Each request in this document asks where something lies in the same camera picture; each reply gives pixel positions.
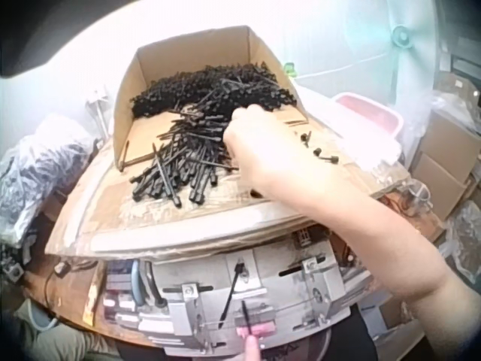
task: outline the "metal machine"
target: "metal machine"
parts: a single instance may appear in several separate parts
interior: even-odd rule
[[[140,262],[138,271],[139,290],[134,282],[132,291],[109,293],[106,314],[172,356],[241,353],[247,335],[242,300],[262,349],[306,338],[348,317],[368,284],[356,281],[354,292],[346,288],[320,226],[249,250],[161,265]]]

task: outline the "brown box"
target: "brown box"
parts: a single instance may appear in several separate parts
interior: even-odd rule
[[[481,137],[461,126],[442,111],[432,111],[428,130],[421,140],[419,152],[428,155],[456,180],[464,183],[476,164],[481,150]]]
[[[181,35],[139,48],[127,68],[116,97],[113,113],[113,151],[116,165],[119,165],[119,158],[127,140],[129,148],[126,165],[153,158],[152,143],[160,145],[156,136],[169,129],[171,121],[179,117],[177,114],[164,112],[154,117],[133,120],[131,99],[147,89],[152,81],[170,77],[178,71],[202,70],[206,65],[262,62],[277,76],[279,85],[289,89],[297,97],[279,60],[248,26]],[[299,100],[298,108],[303,109]],[[305,120],[303,114],[297,112],[297,115],[300,119],[296,120]]]
[[[421,153],[419,162],[413,169],[413,177],[431,191],[433,212],[442,220],[451,214],[467,189],[468,182],[460,182],[430,156]]]

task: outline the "clear plastic bag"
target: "clear plastic bag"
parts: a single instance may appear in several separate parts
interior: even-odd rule
[[[68,189],[93,152],[94,138],[75,121],[51,114],[34,135],[0,160],[0,241],[21,247],[23,236],[52,191]]]
[[[449,218],[446,241],[452,248],[456,268],[472,283],[481,275],[481,211],[466,201]]]
[[[433,92],[432,108],[436,111],[448,113],[464,128],[476,132],[476,124],[469,110],[467,103],[456,94]]]

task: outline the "pink bin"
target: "pink bin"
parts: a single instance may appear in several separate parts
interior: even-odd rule
[[[403,129],[404,118],[392,109],[355,93],[337,94],[332,100],[355,111],[385,130],[393,138]]]

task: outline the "green object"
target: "green object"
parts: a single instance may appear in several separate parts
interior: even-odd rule
[[[288,77],[297,77],[298,73],[295,71],[295,66],[293,62],[287,62],[284,65],[284,72]]]

